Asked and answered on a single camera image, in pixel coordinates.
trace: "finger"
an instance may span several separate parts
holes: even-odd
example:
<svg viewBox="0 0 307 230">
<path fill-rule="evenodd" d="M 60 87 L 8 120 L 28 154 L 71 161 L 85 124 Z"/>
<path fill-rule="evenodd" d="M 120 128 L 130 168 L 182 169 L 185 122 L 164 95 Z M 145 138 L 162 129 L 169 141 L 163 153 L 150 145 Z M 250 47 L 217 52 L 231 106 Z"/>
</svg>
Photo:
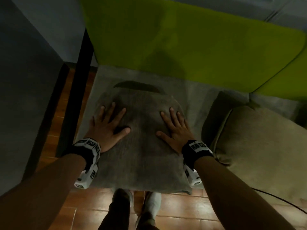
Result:
<svg viewBox="0 0 307 230">
<path fill-rule="evenodd" d="M 186 129 L 188 129 L 190 131 L 190 127 L 189 127 L 189 124 L 188 124 L 187 120 L 185 120 L 185 127 L 186 127 Z"/>
<path fill-rule="evenodd" d="M 102 117 L 103 117 L 104 109 L 105 109 L 105 107 L 101 106 L 100 112 L 99 112 L 99 114 L 97 116 L 97 123 L 101 123 L 102 122 Z"/>
<path fill-rule="evenodd" d="M 95 119 L 94 116 L 92 116 L 89 122 L 89 129 L 93 128 L 94 126 L 95 126 Z"/>
<path fill-rule="evenodd" d="M 162 117 L 163 121 L 164 121 L 164 122 L 166 123 L 166 125 L 168 126 L 168 128 L 169 128 L 171 131 L 175 130 L 176 128 L 175 128 L 175 126 L 174 126 L 172 120 L 171 120 L 169 117 L 167 117 L 167 115 L 166 115 L 163 111 L 161 111 L 160 114 L 161 114 L 161 117 Z"/>
<path fill-rule="evenodd" d="M 160 139 L 164 140 L 171 148 L 173 148 L 172 147 L 173 139 L 170 138 L 167 134 L 165 134 L 162 131 L 157 131 L 156 136 L 159 137 Z"/>
<path fill-rule="evenodd" d="M 104 124 L 108 124 L 109 123 L 110 118 L 111 118 L 111 116 L 113 114 L 114 108 L 115 108 L 115 102 L 112 102 L 111 107 L 110 107 L 108 113 L 106 114 L 104 120 L 102 121 L 102 123 L 104 123 Z"/>
<path fill-rule="evenodd" d="M 175 127 L 180 127 L 180 123 L 179 123 L 178 118 L 177 118 L 177 116 L 175 115 L 175 112 L 174 112 L 174 108 L 171 107 L 169 109 L 169 112 L 171 113 L 171 117 L 172 117 L 172 120 L 173 120 Z"/>
<path fill-rule="evenodd" d="M 126 135 L 130 133 L 131 129 L 129 127 L 126 127 L 125 129 L 121 130 L 119 133 L 114 135 L 115 144 L 120 141 L 122 138 L 124 138 Z"/>
<path fill-rule="evenodd" d="M 185 127 L 185 119 L 183 118 L 183 116 L 180 114 L 180 112 L 177 112 L 177 116 L 178 116 L 178 120 L 179 123 L 182 127 Z"/>
<path fill-rule="evenodd" d="M 112 125 L 112 128 L 115 128 L 118 126 L 119 122 L 121 121 L 122 117 L 126 113 L 126 108 L 123 108 L 121 112 L 118 113 L 118 115 L 113 119 L 113 121 L 110 123 Z"/>
</svg>

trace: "person's left arm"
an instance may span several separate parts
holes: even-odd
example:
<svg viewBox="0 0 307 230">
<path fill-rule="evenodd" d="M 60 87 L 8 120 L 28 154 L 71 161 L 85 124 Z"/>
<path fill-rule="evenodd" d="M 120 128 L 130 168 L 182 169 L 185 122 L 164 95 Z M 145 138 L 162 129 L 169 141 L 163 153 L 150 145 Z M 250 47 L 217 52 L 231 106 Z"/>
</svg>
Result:
<svg viewBox="0 0 307 230">
<path fill-rule="evenodd" d="M 101 153 L 108 151 L 130 132 L 125 128 L 114 135 L 114 129 L 126 112 L 124 108 L 111 122 L 115 103 L 104 116 L 104 107 L 97 119 L 90 120 L 86 138 L 100 144 Z M 71 147 L 65 156 L 36 172 L 0 197 L 0 223 L 4 229 L 47 230 L 59 213 L 70 189 L 87 166 L 86 160 L 74 154 Z"/>
</svg>

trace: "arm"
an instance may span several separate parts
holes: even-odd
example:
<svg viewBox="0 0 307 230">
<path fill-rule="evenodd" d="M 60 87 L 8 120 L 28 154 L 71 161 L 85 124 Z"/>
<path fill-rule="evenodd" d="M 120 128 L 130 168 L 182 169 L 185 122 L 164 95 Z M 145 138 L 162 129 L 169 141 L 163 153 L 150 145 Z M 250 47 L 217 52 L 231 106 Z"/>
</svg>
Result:
<svg viewBox="0 0 307 230">
<path fill-rule="evenodd" d="M 194 139 L 186 120 L 171 108 L 172 120 L 161 112 L 171 130 L 171 137 L 158 131 L 157 136 L 178 154 L 188 140 Z M 213 157 L 204 156 L 194 162 L 212 207 L 226 230 L 294 228 L 262 197 Z"/>
<path fill-rule="evenodd" d="M 108 151 L 130 132 L 125 128 L 114 135 L 114 129 L 125 114 L 124 108 L 111 122 L 115 103 L 103 117 L 104 107 L 97 119 L 91 118 L 89 131 L 85 137 L 95 139 L 101 152 Z M 67 154 L 41 169 L 32 177 L 0 197 L 1 226 L 5 229 L 47 230 L 59 213 L 70 189 L 86 167 L 86 160 Z"/>
</svg>

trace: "tile floor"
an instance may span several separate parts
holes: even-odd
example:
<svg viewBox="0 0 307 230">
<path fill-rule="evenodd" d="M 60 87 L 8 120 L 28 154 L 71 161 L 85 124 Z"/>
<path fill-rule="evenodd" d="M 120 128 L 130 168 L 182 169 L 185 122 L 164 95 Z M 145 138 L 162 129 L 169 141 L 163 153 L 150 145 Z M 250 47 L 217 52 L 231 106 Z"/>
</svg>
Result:
<svg viewBox="0 0 307 230">
<path fill-rule="evenodd" d="M 63 89 L 58 107 L 52 121 L 47 141 L 37 167 L 44 166 L 56 160 L 56 146 L 63 122 L 67 100 L 71 88 L 74 70 L 71 69 L 66 85 Z M 90 73 L 86 92 L 83 98 L 81 114 L 86 106 L 95 73 Z M 134 192 L 134 207 L 130 210 L 130 226 L 134 229 L 137 214 L 140 213 L 144 199 L 144 192 Z M 50 230 L 97 230 L 106 216 L 112 200 L 110 189 L 89 188 L 86 190 L 72 189 L 60 213 L 54 220 Z M 274 205 L 296 229 L 304 230 L 307 224 L 307 215 L 289 205 Z M 156 225 L 160 230 L 221 230 L 224 229 L 215 215 L 205 190 L 194 189 L 191 196 L 186 194 L 163 194 L 161 209 L 156 218 Z"/>
</svg>

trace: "hand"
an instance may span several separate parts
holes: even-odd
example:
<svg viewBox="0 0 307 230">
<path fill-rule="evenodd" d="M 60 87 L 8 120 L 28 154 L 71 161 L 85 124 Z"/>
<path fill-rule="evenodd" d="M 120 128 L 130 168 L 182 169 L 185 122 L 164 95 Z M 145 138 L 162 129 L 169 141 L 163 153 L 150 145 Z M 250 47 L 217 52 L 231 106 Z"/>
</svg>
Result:
<svg viewBox="0 0 307 230">
<path fill-rule="evenodd" d="M 169 137 L 162 131 L 157 131 L 156 135 L 167 142 L 168 145 L 178 154 L 181 154 L 182 147 L 188 142 L 188 140 L 194 139 L 194 136 L 183 116 L 177 112 L 177 117 L 172 107 L 169 111 L 173 122 L 164 112 L 161 112 L 160 114 L 167 127 L 171 130 L 172 137 Z"/>
<path fill-rule="evenodd" d="M 106 152 L 112 148 L 118 141 L 128 135 L 131 131 L 129 127 L 126 127 L 121 132 L 114 135 L 114 130 L 118 126 L 120 120 L 126 112 L 126 108 L 122 109 L 121 112 L 109 123 L 110 118 L 115 108 L 115 102 L 112 103 L 108 113 L 103 118 L 105 107 L 102 106 L 97 119 L 94 116 L 90 119 L 90 127 L 85 138 L 89 137 L 97 141 L 101 146 L 101 152 Z"/>
</svg>

